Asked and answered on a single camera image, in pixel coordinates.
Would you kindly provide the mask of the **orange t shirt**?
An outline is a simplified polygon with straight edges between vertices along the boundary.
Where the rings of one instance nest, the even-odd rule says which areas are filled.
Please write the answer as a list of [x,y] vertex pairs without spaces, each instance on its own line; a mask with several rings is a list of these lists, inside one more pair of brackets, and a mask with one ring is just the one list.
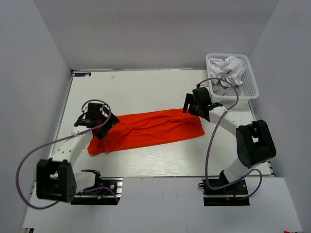
[[182,109],[168,109],[118,116],[117,123],[103,139],[93,137],[87,151],[100,153],[156,146],[205,135],[198,116]]

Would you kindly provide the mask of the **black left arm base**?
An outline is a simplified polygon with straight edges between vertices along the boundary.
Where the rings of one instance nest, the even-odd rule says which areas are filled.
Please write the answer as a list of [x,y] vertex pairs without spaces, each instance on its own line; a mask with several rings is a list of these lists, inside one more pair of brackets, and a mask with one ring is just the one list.
[[102,177],[97,170],[75,174],[77,184],[72,205],[117,205],[121,199],[123,178]]

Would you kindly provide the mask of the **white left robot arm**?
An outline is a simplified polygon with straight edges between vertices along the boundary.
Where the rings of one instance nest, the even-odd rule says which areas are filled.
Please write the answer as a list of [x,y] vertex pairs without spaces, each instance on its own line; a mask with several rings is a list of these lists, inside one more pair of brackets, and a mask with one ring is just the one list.
[[36,166],[36,196],[39,199],[72,202],[77,194],[97,194],[104,189],[99,171],[74,172],[78,157],[92,139],[103,139],[119,122],[103,101],[88,101],[73,125],[70,136],[48,159]]

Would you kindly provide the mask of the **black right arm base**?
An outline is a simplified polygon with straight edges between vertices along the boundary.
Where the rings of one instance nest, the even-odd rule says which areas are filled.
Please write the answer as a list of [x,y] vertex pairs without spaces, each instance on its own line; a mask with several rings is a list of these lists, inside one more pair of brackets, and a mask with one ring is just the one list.
[[206,180],[202,180],[198,183],[198,187],[203,191],[203,202],[205,207],[250,205],[245,180],[218,190],[208,188]]

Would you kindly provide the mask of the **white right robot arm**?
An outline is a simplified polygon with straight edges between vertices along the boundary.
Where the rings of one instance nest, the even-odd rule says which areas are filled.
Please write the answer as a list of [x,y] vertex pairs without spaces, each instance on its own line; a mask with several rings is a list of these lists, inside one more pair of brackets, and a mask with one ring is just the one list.
[[231,112],[231,108],[212,102],[205,87],[186,94],[183,112],[214,123],[216,126],[211,138],[215,137],[219,127],[236,138],[237,158],[219,174],[219,186],[211,186],[206,180],[206,187],[210,190],[232,193],[237,183],[255,171],[258,165],[276,156],[276,148],[264,120],[249,121]]

